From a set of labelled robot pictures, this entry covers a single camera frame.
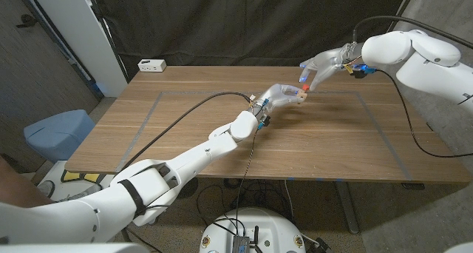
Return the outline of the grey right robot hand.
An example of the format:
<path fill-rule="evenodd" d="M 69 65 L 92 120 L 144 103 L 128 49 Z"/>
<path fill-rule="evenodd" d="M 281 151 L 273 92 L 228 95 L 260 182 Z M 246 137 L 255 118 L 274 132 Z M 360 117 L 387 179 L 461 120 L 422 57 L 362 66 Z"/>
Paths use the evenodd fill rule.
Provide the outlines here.
<path fill-rule="evenodd" d="M 345 64 L 360 57 L 363 46 L 363 43 L 351 42 L 342 47 L 318 53 L 314 57 L 303 61 L 299 65 L 302 68 L 299 83 L 306 84 L 310 73 L 314 72 L 315 76 L 310 83 L 310 91 L 314 91 L 323 81 L 336 72 L 342 71 Z"/>

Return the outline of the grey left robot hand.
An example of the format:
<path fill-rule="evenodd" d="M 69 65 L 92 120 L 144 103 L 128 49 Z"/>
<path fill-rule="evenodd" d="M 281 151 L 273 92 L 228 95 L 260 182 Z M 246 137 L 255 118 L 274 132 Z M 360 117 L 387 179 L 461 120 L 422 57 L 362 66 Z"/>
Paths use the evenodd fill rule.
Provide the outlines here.
<path fill-rule="evenodd" d="M 256 105 L 262 107 L 264 112 L 272 112 L 276 107 L 283 107 L 291 103 L 300 104 L 306 97 L 307 95 L 298 87 L 274 84 L 256 100 Z"/>

